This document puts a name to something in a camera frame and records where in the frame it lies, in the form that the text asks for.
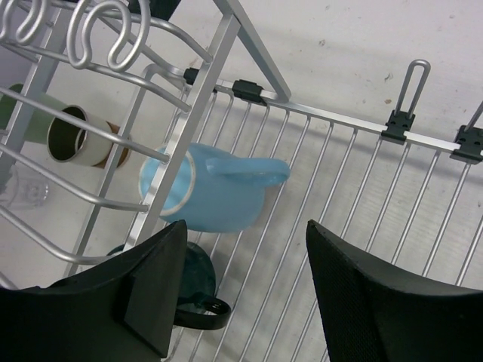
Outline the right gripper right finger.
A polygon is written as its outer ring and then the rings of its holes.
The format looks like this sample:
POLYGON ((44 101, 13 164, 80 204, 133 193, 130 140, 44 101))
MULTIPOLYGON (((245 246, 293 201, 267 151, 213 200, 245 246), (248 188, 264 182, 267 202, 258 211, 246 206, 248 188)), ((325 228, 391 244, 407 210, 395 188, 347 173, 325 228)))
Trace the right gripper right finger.
POLYGON ((416 275, 310 220, 306 249, 332 361, 480 361, 482 292, 416 275))

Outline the white and wood steel cup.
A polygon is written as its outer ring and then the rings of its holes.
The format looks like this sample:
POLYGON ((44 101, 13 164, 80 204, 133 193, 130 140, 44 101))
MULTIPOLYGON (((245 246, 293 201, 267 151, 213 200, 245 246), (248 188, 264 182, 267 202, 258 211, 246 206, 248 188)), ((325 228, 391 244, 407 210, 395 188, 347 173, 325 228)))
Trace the white and wood steel cup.
MULTIPOLYGON (((62 109, 68 115, 81 119, 84 123, 111 133, 118 133, 120 127, 95 115, 90 115, 79 106, 62 109)), ((50 156, 57 162, 72 162, 83 166, 104 168, 112 150, 113 143, 70 124, 61 118, 54 118, 48 128, 47 148, 50 156)), ((130 150, 123 148, 117 167, 128 159, 130 150)))

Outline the clear plastic tumbler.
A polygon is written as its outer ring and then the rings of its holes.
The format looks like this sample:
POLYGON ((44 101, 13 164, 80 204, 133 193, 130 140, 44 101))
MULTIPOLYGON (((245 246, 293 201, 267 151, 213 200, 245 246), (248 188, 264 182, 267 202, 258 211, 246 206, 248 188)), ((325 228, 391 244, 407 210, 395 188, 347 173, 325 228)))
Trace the clear plastic tumbler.
POLYGON ((12 167, 1 187, 1 206, 9 210, 32 210, 48 199, 48 179, 35 171, 12 167))

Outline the light blue ceramic mug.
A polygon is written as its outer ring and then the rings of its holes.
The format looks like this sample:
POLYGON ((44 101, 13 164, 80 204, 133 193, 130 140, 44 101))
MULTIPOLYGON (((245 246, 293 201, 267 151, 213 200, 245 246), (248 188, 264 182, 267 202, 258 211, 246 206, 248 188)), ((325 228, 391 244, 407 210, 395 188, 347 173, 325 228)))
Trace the light blue ceramic mug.
POLYGON ((281 185, 290 175, 288 164, 277 158, 240 158, 191 143, 159 218, 183 219, 197 232, 240 232, 261 214, 266 189, 281 185))

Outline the mint green plastic cup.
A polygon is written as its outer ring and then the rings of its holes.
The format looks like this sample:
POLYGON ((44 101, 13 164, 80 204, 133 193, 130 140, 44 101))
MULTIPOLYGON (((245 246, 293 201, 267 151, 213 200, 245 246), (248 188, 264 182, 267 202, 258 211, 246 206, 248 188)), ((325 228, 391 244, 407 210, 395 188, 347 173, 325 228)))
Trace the mint green plastic cup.
MULTIPOLYGON (((63 111, 67 105, 57 98, 48 94, 42 93, 39 96, 38 102, 44 106, 50 107, 57 111, 63 111)), ((17 101, 8 95, 1 95, 1 132, 3 133, 8 126, 11 115, 14 111, 17 101)), ((45 144, 48 137, 48 129, 54 116, 48 112, 34 107, 34 111, 26 130, 24 139, 27 142, 45 144)))

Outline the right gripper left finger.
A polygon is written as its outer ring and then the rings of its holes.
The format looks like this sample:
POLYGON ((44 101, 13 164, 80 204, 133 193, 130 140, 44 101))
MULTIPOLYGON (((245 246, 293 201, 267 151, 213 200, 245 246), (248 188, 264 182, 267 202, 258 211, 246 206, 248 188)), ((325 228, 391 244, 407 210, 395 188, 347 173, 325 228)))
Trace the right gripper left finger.
POLYGON ((173 222, 143 243, 49 287, 1 290, 3 361, 167 357, 186 254, 173 222))

